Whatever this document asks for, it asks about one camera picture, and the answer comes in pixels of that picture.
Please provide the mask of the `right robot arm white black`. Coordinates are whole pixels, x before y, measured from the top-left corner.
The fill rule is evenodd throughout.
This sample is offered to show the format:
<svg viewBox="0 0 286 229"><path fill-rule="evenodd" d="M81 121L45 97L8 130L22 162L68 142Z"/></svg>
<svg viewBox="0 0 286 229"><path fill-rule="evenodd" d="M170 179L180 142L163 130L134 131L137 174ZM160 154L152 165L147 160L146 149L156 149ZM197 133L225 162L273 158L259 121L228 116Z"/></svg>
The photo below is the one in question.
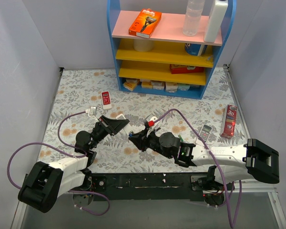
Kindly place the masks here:
<svg viewBox="0 0 286 229"><path fill-rule="evenodd" d="M223 183L255 179L267 184L279 183L279 153L257 139L248 139L244 145L204 146L181 142L171 132L157 136L147 129L129 135L129 140L141 151L148 148L174 159L181 167L215 165L214 173L206 177L210 189Z"/></svg>

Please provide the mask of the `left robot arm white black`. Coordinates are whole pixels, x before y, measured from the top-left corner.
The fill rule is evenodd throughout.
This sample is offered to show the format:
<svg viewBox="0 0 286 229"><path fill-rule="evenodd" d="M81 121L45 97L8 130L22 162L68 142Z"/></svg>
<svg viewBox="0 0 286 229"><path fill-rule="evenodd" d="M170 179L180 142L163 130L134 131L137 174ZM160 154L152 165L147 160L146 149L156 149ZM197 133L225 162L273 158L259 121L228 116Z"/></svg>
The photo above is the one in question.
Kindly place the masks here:
<svg viewBox="0 0 286 229"><path fill-rule="evenodd" d="M88 168L96 157L93 149L107 135L116 135L128 123L126 118L110 119L102 115L92 132L77 133L75 155L49 164L37 162L33 166L20 188L18 200L46 213L54 206L57 198L68 191L92 191L95 182Z"/></svg>

